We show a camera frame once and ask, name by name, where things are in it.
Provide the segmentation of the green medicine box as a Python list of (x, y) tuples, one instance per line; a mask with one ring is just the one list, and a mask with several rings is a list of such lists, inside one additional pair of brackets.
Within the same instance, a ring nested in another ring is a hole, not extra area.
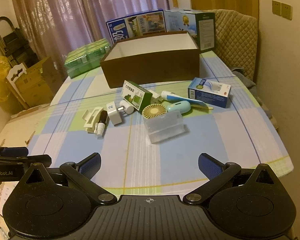
[(132, 81), (123, 82), (121, 97), (140, 113), (151, 104), (152, 95), (150, 91)]

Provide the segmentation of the cardboard box on floor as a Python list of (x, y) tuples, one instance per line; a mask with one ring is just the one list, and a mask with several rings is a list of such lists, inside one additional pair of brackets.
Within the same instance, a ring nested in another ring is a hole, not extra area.
[(11, 68), (5, 79), (24, 109), (50, 103), (63, 83), (51, 57), (27, 68), (21, 63)]

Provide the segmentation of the brown open storage box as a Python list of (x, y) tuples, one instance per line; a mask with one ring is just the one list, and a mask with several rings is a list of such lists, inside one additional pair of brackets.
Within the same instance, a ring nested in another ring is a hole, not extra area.
[(138, 85), (186, 81), (199, 76), (200, 50), (186, 31), (128, 38), (116, 42), (100, 61), (110, 88), (125, 80)]

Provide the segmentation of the quilted beige chair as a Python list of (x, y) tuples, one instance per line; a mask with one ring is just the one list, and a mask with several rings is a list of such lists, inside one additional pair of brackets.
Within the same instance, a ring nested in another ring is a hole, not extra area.
[(240, 70), (253, 80), (256, 68), (258, 20), (235, 10), (213, 9), (215, 14), (215, 54), (230, 70)]

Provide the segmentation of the white pill bottle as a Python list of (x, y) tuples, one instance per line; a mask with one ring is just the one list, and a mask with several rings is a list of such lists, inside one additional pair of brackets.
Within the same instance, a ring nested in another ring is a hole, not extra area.
[(135, 108), (125, 100), (121, 100), (119, 105), (118, 111), (125, 112), (128, 115), (132, 114), (135, 110)]

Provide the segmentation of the mint handheld fan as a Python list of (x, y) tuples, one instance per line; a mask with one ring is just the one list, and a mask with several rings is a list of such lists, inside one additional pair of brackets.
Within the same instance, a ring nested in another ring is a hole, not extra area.
[(213, 107), (190, 104), (188, 101), (184, 100), (184, 101), (171, 103), (167, 106), (164, 106), (162, 103), (153, 103), (151, 105), (146, 106), (142, 110), (142, 116), (146, 120), (148, 120), (148, 119), (152, 119), (164, 115), (168, 112), (179, 112), (180, 114), (187, 114), (192, 110), (192, 108), (199, 108), (208, 111), (213, 110)]

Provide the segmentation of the blue milk carton box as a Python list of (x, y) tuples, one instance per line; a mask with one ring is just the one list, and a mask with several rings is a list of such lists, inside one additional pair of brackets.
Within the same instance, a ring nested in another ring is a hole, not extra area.
[(137, 12), (106, 22), (112, 43), (120, 40), (166, 32), (162, 9)]

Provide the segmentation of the black folding cart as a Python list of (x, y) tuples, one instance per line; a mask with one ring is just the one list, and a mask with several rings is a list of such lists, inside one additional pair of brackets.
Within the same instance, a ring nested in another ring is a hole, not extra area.
[(37, 54), (32, 50), (20, 29), (15, 28), (11, 20), (5, 16), (0, 17), (1, 21), (7, 22), (12, 29), (12, 32), (4, 37), (0, 35), (0, 51), (8, 58), (11, 67), (23, 63), (30, 68), (38, 63)]

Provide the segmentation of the green drink pack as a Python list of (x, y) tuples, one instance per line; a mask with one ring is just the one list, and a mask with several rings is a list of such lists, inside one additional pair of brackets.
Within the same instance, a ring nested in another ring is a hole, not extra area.
[(110, 43), (103, 38), (69, 52), (64, 62), (68, 76), (73, 79), (98, 68), (109, 49)]

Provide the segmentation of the blue white medicine box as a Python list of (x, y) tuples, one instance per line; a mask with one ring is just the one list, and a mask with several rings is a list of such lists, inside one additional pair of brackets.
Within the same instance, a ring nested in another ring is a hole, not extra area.
[(188, 86), (188, 96), (193, 100), (226, 108), (230, 90), (231, 85), (195, 77)]

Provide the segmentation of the light blue milk carton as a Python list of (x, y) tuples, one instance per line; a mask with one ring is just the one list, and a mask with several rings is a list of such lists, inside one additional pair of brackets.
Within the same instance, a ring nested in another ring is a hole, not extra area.
[(184, 9), (165, 10), (167, 31), (187, 31), (201, 52), (215, 48), (215, 13)]

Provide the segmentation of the white numbered plug adapter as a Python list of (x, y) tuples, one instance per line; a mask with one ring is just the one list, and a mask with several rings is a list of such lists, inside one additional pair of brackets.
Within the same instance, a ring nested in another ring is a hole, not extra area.
[(111, 123), (116, 126), (122, 123), (121, 112), (124, 110), (124, 107), (121, 106), (117, 108), (114, 101), (106, 104), (107, 115)]

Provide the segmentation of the clear plastic case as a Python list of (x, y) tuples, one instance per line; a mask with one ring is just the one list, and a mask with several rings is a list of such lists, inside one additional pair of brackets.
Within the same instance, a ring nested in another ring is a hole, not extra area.
[(183, 116), (179, 112), (168, 112), (145, 121), (147, 135), (152, 144), (168, 140), (185, 132)]

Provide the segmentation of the blue white tube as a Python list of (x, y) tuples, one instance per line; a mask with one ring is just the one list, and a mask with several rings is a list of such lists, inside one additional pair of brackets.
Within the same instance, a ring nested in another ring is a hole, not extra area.
[(187, 102), (189, 102), (192, 105), (200, 105), (200, 106), (203, 106), (203, 107), (207, 107), (207, 104), (204, 103), (204, 102), (202, 102), (202, 101), (200, 101), (200, 100), (191, 99), (191, 98), (185, 98), (183, 96), (179, 96), (177, 94), (174, 94), (174, 93), (166, 91), (166, 90), (163, 90), (161, 92), (161, 97), (164, 100), (166, 100), (166, 101), (174, 101), (174, 102), (177, 102), (177, 101), (187, 101)]

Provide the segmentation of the cream hair claw clip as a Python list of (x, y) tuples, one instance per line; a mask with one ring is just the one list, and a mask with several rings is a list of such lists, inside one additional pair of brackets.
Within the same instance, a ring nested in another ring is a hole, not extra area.
[(97, 124), (103, 110), (103, 107), (95, 107), (92, 111), (86, 110), (82, 115), (82, 119), (85, 121), (83, 127), (88, 133), (96, 133)]

